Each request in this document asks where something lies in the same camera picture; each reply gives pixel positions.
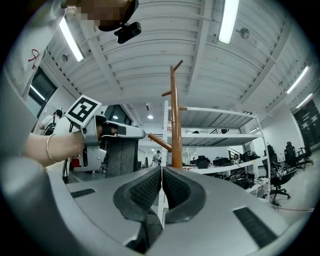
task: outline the wooden coat rack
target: wooden coat rack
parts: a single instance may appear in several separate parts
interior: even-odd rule
[[[176,66],[170,66],[170,86],[171,90],[162,94],[162,97],[171,95],[171,121],[172,121],[172,146],[152,133],[148,137],[160,146],[172,153],[172,167],[182,168],[182,141],[181,141],[181,120],[180,111],[187,110],[179,105],[176,70],[182,64],[180,60]]]

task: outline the metal shelving unit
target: metal shelving unit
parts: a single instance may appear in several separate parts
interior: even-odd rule
[[[182,128],[196,128],[196,129],[240,129],[245,126],[252,119],[256,119],[258,127],[260,128],[261,134],[215,134],[215,133],[182,133],[182,146],[183,147],[229,147],[238,146],[249,143],[257,138],[262,138],[265,146],[266,156],[262,156],[261,160],[267,160],[268,166],[268,177],[261,182],[261,184],[256,184],[248,192],[252,192],[261,186],[267,184],[267,198],[269,202],[270,198],[270,161],[267,149],[267,142],[265,139],[264,131],[260,125],[258,118],[255,114],[240,113],[236,111],[221,110],[214,108],[199,108],[199,107],[186,107],[187,110],[181,111],[181,127]],[[168,101],[164,103],[164,115],[163,115],[163,140],[170,143],[172,139],[172,134],[168,132],[168,119],[171,107]],[[162,162],[161,166],[165,167],[167,163],[167,150],[162,148]],[[213,167],[208,169],[193,169],[192,172],[197,172],[200,174],[210,174],[219,172],[229,172],[230,170],[238,169],[239,167],[247,167],[256,164],[256,161],[248,161],[240,163],[239,165],[234,164],[230,166],[223,167]],[[159,204],[158,204],[158,216],[164,225],[164,208],[168,207],[166,202],[166,196],[164,191],[161,189],[159,194]]]

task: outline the silver bracelet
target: silver bracelet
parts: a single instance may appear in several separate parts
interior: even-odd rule
[[[55,163],[59,163],[59,161],[54,160],[54,159],[51,157],[51,155],[49,154],[49,141],[50,141],[50,139],[51,139],[53,136],[55,136],[55,134],[51,134],[51,135],[49,136],[49,138],[47,139],[47,141],[46,141],[46,153],[47,153],[47,155],[48,155],[48,157],[49,157],[49,159],[50,159],[51,161],[53,161],[53,162],[55,162]]]

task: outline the person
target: person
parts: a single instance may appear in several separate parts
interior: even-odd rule
[[[153,158],[153,165],[152,166],[159,166],[161,164],[161,157],[160,157],[160,150],[157,150],[154,154]]]
[[[27,100],[33,77],[46,56],[46,47],[67,9],[81,17],[87,16],[102,31],[113,31],[131,18],[138,5],[138,0],[31,1],[26,12],[33,15],[20,32],[2,66],[2,86],[13,87],[24,101]],[[101,137],[102,126],[97,126],[97,135],[98,138]],[[83,147],[84,138],[80,131],[52,137],[31,133],[25,143],[23,155],[47,167],[81,154]]]
[[[39,125],[39,129],[43,131],[41,135],[51,135],[61,117],[62,110],[60,109],[54,112],[53,115],[47,115]]]

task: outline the black camera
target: black camera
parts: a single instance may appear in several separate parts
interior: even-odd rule
[[[114,32],[117,36],[117,42],[123,44],[141,34],[141,24],[139,22],[134,22],[132,24],[125,23],[121,29]]]

